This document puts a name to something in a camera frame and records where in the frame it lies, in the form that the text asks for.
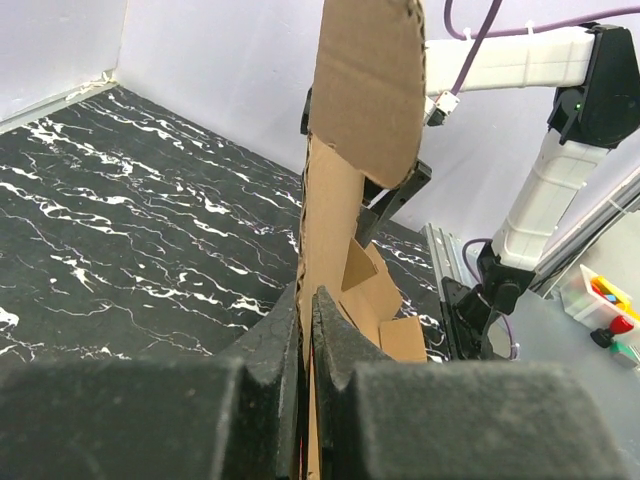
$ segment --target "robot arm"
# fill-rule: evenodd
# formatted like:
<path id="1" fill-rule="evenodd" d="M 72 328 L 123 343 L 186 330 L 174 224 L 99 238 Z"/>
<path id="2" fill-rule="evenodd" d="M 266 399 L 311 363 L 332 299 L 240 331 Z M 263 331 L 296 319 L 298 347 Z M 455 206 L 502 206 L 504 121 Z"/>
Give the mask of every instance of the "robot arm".
<path id="1" fill-rule="evenodd" d="M 493 357 L 489 326 L 515 308 L 549 237 L 591 172 L 640 126 L 640 74 L 630 32 L 600 25 L 565 30 L 544 42 L 544 35 L 517 42 L 511 37 L 512 43 L 509 37 L 487 40 L 488 51 L 479 53 L 479 71 L 474 73 L 474 65 L 463 87 L 558 88 L 538 158 L 509 215 L 478 259 L 482 283 L 447 302 L 448 333 L 458 358 Z M 557 61 L 562 56 L 566 60 Z M 496 75 L 483 74 L 483 65 Z M 446 118 L 452 110 L 449 96 L 445 91 L 435 105 L 428 102 L 427 117 L 436 113 Z"/>

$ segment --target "white backdrop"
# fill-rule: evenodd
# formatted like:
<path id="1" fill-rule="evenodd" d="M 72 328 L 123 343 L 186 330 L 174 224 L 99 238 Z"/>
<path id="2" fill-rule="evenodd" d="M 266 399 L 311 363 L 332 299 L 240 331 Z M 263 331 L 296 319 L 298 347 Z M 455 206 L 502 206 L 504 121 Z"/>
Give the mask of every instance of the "white backdrop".
<path id="1" fill-rule="evenodd" d="M 425 0 L 430 39 L 448 38 L 442 0 Z M 542 24 L 637 0 L 509 0 L 495 28 Z M 454 23 L 477 29 L 490 0 L 456 0 Z M 297 172 L 300 113 L 322 0 L 130 0 L 117 79 L 126 87 Z M 640 39 L 640 16 L 611 19 Z M 421 159 L 434 178 L 399 214 L 462 238 L 491 236 L 537 155 L 552 89 L 464 94 L 443 127 L 425 131 Z M 568 212 L 562 231 L 639 163 L 640 133 L 614 152 Z"/>
<path id="2" fill-rule="evenodd" d="M 116 66 L 127 0 L 0 0 L 0 120 Z"/>

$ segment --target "cardboard piece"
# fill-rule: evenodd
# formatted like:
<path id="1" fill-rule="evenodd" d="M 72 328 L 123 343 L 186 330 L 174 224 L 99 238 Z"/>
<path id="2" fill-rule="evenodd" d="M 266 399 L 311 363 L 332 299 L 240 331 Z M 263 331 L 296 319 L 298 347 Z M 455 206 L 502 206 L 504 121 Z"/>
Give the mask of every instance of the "cardboard piece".
<path id="1" fill-rule="evenodd" d="M 296 300 L 308 366 L 311 300 L 321 285 L 333 298 L 340 297 L 349 243 L 362 203 L 364 176 L 310 136 L 304 184 Z"/>
<path id="2" fill-rule="evenodd" d="M 370 342 L 399 362 L 426 362 L 427 354 L 418 317 L 393 319 L 402 306 L 402 296 L 393 283 L 384 260 L 373 245 L 363 250 L 351 239 L 342 284 L 348 286 L 332 294 L 345 319 Z M 315 408 L 313 363 L 309 406 L 307 478 L 320 478 L 320 455 Z"/>
<path id="3" fill-rule="evenodd" d="M 380 346 L 396 362 L 426 362 L 423 335 L 419 317 L 400 318 L 380 324 Z"/>
<path id="4" fill-rule="evenodd" d="M 426 359 L 423 337 L 415 334 L 419 321 L 392 320 L 402 297 L 382 257 L 353 241 L 365 176 L 394 188 L 415 168 L 425 106 L 424 44 L 421 0 L 324 0 L 296 289 L 307 371 L 313 366 L 311 302 L 321 285 L 345 318 L 375 345 L 386 345 L 393 358 Z M 310 382 L 310 479 L 320 478 L 314 388 Z"/>
<path id="5" fill-rule="evenodd" d="M 371 261 L 362 247 L 351 239 L 349 242 L 349 253 L 347 254 L 347 265 L 344 268 L 344 278 L 342 279 L 342 291 L 346 292 L 352 287 L 364 282 L 378 273 L 378 268 Z"/>
<path id="6" fill-rule="evenodd" d="M 422 138 L 421 0 L 325 0 L 310 130 L 385 188 L 412 171 Z"/>

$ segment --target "purple cable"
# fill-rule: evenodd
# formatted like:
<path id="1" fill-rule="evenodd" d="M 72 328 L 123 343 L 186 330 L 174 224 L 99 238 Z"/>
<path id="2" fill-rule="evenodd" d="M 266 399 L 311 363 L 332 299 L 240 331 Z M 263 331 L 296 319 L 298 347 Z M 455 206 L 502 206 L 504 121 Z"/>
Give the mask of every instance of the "purple cable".
<path id="1" fill-rule="evenodd" d="M 473 42 L 473 45 L 471 45 L 471 50 L 469 50 L 469 53 L 467 54 L 467 58 L 464 60 L 464 63 L 462 64 L 462 68 L 460 69 L 458 78 L 456 78 L 456 82 L 453 84 L 453 87 L 451 88 L 451 93 L 453 93 L 454 95 L 457 95 L 458 93 L 460 93 L 460 90 L 462 89 L 462 85 L 464 84 L 464 79 L 467 78 L 467 74 L 471 69 L 471 65 L 473 64 L 473 61 L 475 60 L 476 55 L 478 54 L 478 50 L 480 50 L 480 45 L 482 45 L 482 41 L 485 39 L 485 37 L 489 33 L 491 24 L 493 24 L 493 21 L 496 19 L 496 16 L 498 15 L 498 11 L 500 10 L 501 4 L 502 4 L 502 0 L 493 0 L 493 2 L 491 2 L 491 6 L 489 7 L 487 16 L 485 17 L 484 22 L 482 22 L 480 31 L 478 32 L 478 35 L 475 41 Z"/>
<path id="2" fill-rule="evenodd" d="M 467 267 L 467 270 L 469 270 L 469 273 L 471 273 L 471 276 L 473 276 L 474 280 L 478 283 L 482 283 L 480 281 L 480 276 L 471 267 L 471 263 L 469 262 L 469 255 L 467 255 L 467 252 L 469 251 L 469 247 L 471 245 L 475 245 L 477 243 L 483 243 L 486 245 L 487 243 L 490 243 L 490 242 L 491 242 L 490 238 L 474 238 L 473 240 L 469 240 L 462 247 L 462 261 L 464 262 L 465 267 Z M 505 317 L 504 315 L 501 315 L 501 318 L 504 321 L 505 326 L 507 327 L 507 335 L 509 337 L 509 360 L 514 360 L 518 355 L 518 347 L 514 342 L 513 332 L 511 330 L 511 325 L 509 324 L 509 320 L 507 320 L 507 317 Z"/>
<path id="3" fill-rule="evenodd" d="M 447 29 L 447 33 L 449 33 L 449 35 L 451 35 L 453 38 L 457 38 L 458 40 L 465 40 L 467 37 L 453 28 L 453 21 L 451 19 L 452 9 L 453 0 L 445 0 L 444 26 Z M 633 15 L 636 13 L 640 13 L 640 6 L 616 8 L 613 10 L 605 10 L 602 12 L 570 18 L 567 20 L 561 20 L 559 22 L 548 23 L 546 25 L 540 25 L 535 27 L 534 30 L 536 33 L 550 32 L 551 30 L 557 30 L 559 28 L 575 27 L 576 25 L 581 25 L 583 23 L 595 22 L 597 20 L 602 20 L 603 18 L 621 17 L 623 15 Z M 481 33 L 482 30 L 478 33 L 472 33 L 471 38 L 479 38 Z M 484 36 L 486 38 L 510 37 L 515 35 L 526 35 L 527 33 L 529 33 L 529 30 L 527 30 L 527 28 L 511 28 L 508 30 L 495 30 L 493 32 L 487 32 Z"/>

